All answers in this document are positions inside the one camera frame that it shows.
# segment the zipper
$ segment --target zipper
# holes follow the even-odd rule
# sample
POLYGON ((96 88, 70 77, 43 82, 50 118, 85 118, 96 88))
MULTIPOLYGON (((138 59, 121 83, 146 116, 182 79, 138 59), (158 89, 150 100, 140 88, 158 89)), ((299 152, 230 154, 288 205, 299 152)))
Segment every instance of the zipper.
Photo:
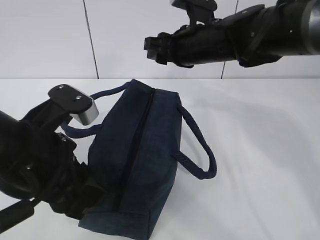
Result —
POLYGON ((117 212, 120 208, 121 200, 124 196, 131 171, 133 169, 135 160, 137 158, 139 146, 141 143, 141 138, 142 138, 145 126, 146 126, 146 122, 148 119, 148 115, 149 115, 149 112, 151 109, 152 102, 154 100, 155 91, 156 90, 154 88, 152 88, 149 99, 148 99, 148 103, 145 107, 145 110, 144 110, 143 115, 141 117, 141 120, 138 124, 138 127, 133 135, 132 142, 130 145, 130 150, 128 152, 127 159, 126 159, 126 165, 124 166, 124 170, 123 170, 122 176, 120 178, 119 191, 116 193, 116 195, 114 197, 113 206, 112 206, 113 212, 117 212))

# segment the black bracket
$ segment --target black bracket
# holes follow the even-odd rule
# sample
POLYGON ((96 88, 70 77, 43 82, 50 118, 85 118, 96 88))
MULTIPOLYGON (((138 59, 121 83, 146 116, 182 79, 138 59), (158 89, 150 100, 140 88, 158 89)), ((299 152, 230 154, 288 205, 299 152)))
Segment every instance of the black bracket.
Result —
POLYGON ((197 22, 211 25, 215 20, 214 11, 217 10, 218 5, 214 0, 171 0, 170 2, 174 7, 186 10, 190 27, 196 26, 197 22))

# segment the navy blue bag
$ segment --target navy blue bag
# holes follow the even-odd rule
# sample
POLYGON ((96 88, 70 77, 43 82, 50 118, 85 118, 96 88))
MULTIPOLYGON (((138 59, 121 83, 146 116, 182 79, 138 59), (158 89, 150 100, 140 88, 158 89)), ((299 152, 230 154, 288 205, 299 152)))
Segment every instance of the navy blue bag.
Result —
POLYGON ((196 178, 217 174, 213 152, 176 92, 154 89, 135 79, 92 95, 123 91, 102 124, 88 129, 61 127, 70 138, 95 135, 89 148, 89 174, 106 198, 85 213, 79 226, 107 235, 148 240, 173 187, 178 162, 196 178), (182 118, 209 156, 203 171, 180 151, 182 118))

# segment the white tile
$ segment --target white tile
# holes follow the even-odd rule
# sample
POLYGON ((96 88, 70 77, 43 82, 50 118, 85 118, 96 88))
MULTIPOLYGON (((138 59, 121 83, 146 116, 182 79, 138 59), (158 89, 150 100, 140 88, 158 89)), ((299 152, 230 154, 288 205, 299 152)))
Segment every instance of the white tile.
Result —
POLYGON ((0 78, 96 78, 82 0, 3 0, 0 78))
MULTIPOLYGON (((94 84, 76 79, 0 80, 0 110, 20 119, 48 99, 47 91, 56 85, 66 83, 92 94, 124 82, 125 79, 101 79, 94 84)), ((318 239, 320 79, 143 82, 180 93, 218 166, 216 178, 202 181, 179 166, 151 239, 318 239)), ((101 114, 96 123, 102 121, 119 96, 97 100, 101 114)), ((75 154, 80 161, 86 160, 92 140, 76 140, 75 154)), ((181 150, 208 169, 208 157, 185 124, 181 150)), ((13 202, 0 193, 0 209, 13 202)), ((24 240, 123 239, 79 228, 76 220, 53 213, 44 203, 35 210, 32 218, 2 234, 1 240, 22 236, 24 240)))
MULTIPOLYGON (((146 37, 172 34, 189 24, 187 13, 169 0, 86 0, 100 78, 220 78, 223 63, 193 69, 168 66, 147 59, 146 37)), ((218 1, 217 18, 235 12, 237 0, 218 1)))
MULTIPOLYGON (((266 7, 276 5, 276 0, 239 0, 237 12, 248 7, 265 4, 266 7)), ((257 67, 244 68, 237 61, 227 62, 223 78, 319 78, 320 56, 285 56, 278 62, 257 67)))

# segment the grout line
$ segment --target grout line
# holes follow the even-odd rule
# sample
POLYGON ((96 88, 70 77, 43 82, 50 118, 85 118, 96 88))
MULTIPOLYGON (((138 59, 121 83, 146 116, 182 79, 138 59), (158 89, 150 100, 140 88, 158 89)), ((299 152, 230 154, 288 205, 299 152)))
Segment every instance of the grout line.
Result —
POLYGON ((236 1, 235 11, 234 11, 235 14, 237 13, 237 10, 238 10, 238 4, 239 4, 239 0, 236 1))
POLYGON ((84 8, 84 14, 85 14, 85 20, 86 20, 86 26, 89 31, 89 37, 90 37, 90 43, 91 43, 91 49, 92 49, 92 54, 93 54, 93 60, 94 60, 94 66, 95 66, 95 72, 96 72, 96 77, 99 78, 99 72, 98 72, 98 67, 97 67, 97 61, 96 61, 96 54, 95 54, 95 49, 94 49, 94 44, 92 42, 92 37, 91 37, 91 31, 90 31, 90 25, 89 25, 89 20, 88 20, 88 14, 87 14, 87 7, 86 7, 86 2, 85 0, 83 1, 83 8, 84 8))
MULTIPOLYGON (((239 0, 236 0, 235 11, 234 11, 235 14, 237 13, 237 10, 238 10, 238 4, 239 4, 239 0)), ((223 63, 223 69, 222 69, 221 79, 224 78, 225 67, 226 67, 226 61, 224 61, 224 63, 223 63)))
POLYGON ((223 63, 223 68, 222 68, 222 73, 221 73, 221 79, 224 78, 225 67, 226 67, 226 61, 224 61, 224 63, 223 63))

